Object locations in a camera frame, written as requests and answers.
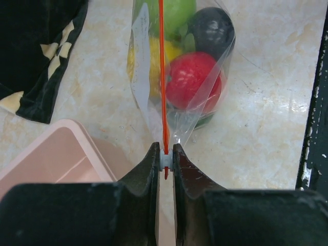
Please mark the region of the yellow lemon fruit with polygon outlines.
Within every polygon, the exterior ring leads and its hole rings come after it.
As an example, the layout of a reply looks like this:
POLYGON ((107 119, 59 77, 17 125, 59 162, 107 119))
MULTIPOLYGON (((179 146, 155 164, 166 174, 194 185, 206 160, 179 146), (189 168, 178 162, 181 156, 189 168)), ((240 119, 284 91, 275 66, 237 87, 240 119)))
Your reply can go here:
MULTIPOLYGON (((182 49, 176 46, 173 42, 165 41, 164 49, 166 53, 165 64, 171 62, 176 57, 182 55, 182 49)), ((156 37, 150 38, 150 96, 151 97, 160 97, 160 47, 159 39, 156 37)), ((127 56, 127 73, 129 75, 130 82, 132 82, 133 73, 134 73, 134 45, 133 43, 129 46, 128 56, 127 56)))

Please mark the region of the clear zip top bag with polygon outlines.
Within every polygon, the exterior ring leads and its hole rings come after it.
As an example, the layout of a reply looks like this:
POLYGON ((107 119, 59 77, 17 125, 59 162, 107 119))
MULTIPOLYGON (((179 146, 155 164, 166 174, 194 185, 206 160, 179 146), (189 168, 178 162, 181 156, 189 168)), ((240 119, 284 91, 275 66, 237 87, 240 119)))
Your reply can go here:
MULTIPOLYGON (((216 64, 200 86, 195 96, 185 110, 180 110, 167 102, 166 86, 169 81, 170 62, 165 64, 166 53, 164 49, 164 21, 163 21, 163 1, 158 1, 159 6, 159 37, 154 36, 149 31, 149 11, 148 5, 143 3, 139 10, 133 3, 132 25, 130 44, 134 45, 134 73, 130 82, 131 91, 137 107, 140 109, 145 123, 153 139, 160 144, 160 170, 168 174, 173 170, 173 145, 185 145, 192 133, 198 119, 207 113, 214 114, 219 104, 225 96, 228 83, 228 75, 234 48, 229 56, 216 60, 216 64), (160 47, 160 97, 150 96, 150 38, 159 39, 160 47), (168 125, 167 113, 170 110, 184 111, 187 116, 194 115, 190 123, 179 124, 177 129, 171 129, 168 125)), ((206 7, 217 7, 223 9, 230 17, 223 1, 196 1, 196 12, 206 7)), ((181 36, 179 39, 167 40, 173 42, 185 52, 181 46, 181 36)))

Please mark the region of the red mango fruit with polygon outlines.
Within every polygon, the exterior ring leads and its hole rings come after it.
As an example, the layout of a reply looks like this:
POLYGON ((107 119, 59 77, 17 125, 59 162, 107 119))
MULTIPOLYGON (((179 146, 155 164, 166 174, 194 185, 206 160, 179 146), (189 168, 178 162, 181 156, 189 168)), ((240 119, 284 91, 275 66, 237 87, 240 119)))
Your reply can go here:
POLYGON ((185 110, 215 64, 216 60, 204 52, 186 53, 173 59, 166 86, 167 102, 185 110))

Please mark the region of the pink plastic bin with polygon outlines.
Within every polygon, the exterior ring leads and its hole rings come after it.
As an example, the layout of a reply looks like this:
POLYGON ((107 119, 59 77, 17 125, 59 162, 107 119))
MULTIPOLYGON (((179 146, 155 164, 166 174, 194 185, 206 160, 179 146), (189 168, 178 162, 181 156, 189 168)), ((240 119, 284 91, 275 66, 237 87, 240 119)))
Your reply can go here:
POLYGON ((78 122, 52 124, 1 172, 1 200, 24 183, 116 182, 134 167, 121 149, 92 138, 78 122))

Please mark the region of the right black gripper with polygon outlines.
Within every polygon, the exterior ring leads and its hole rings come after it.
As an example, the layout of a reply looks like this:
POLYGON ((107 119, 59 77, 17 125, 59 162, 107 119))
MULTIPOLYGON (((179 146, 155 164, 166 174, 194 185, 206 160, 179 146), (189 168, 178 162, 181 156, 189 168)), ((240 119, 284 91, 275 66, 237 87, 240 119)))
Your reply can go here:
POLYGON ((322 31, 295 188, 327 191, 327 18, 322 31))

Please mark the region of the light green apple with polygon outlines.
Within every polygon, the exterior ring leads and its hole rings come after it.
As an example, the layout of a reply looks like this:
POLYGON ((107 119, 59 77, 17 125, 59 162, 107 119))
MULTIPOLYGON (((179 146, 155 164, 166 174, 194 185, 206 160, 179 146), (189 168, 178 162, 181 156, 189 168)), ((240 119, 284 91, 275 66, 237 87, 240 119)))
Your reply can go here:
MULTIPOLYGON (((136 1, 135 7, 140 9, 143 3, 148 5, 149 31, 159 37, 158 1, 136 1)), ((163 1, 163 27, 166 40, 179 39, 179 28, 196 12, 196 1, 176 0, 163 1)))

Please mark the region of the dark purple plum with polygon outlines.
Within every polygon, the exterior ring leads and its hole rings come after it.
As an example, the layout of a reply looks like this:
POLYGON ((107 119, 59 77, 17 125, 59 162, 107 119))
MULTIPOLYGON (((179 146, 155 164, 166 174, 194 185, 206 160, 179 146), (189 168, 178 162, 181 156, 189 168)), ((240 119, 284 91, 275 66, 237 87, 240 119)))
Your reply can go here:
POLYGON ((204 52, 215 60, 227 57, 235 45, 235 30, 229 15, 221 8, 197 11, 179 29, 185 52, 204 52))

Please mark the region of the dark green avocado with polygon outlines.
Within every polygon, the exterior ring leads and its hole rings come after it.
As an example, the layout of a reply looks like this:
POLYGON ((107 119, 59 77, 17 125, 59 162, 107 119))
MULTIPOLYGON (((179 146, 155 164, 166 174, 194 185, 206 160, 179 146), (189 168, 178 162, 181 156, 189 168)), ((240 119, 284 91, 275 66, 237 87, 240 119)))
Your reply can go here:
MULTIPOLYGON (((194 127, 194 130, 200 129, 205 125, 207 125, 212 120, 213 116, 214 116, 214 112, 202 115, 198 119, 194 127)), ((171 129, 177 129, 179 124, 186 125, 187 123, 190 123, 191 119, 193 118, 194 118, 193 114, 187 116, 184 111, 170 110, 167 113, 168 125, 171 129)))

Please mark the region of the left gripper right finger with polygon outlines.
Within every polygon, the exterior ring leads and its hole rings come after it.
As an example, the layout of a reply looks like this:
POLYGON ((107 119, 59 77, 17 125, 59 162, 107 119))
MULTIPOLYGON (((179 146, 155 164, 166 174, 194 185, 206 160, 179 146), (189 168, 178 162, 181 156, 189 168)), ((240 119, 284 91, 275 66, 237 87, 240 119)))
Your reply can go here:
POLYGON ((317 192, 228 190, 173 147, 177 245, 327 245, 317 192))

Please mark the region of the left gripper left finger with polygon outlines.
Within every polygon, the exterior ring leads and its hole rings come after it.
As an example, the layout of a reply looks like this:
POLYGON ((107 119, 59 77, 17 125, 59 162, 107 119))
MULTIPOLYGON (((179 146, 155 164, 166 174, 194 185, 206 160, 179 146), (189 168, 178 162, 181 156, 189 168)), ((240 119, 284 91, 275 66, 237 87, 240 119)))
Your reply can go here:
POLYGON ((159 143, 116 182, 24 183, 1 200, 1 245, 157 245, 159 143))

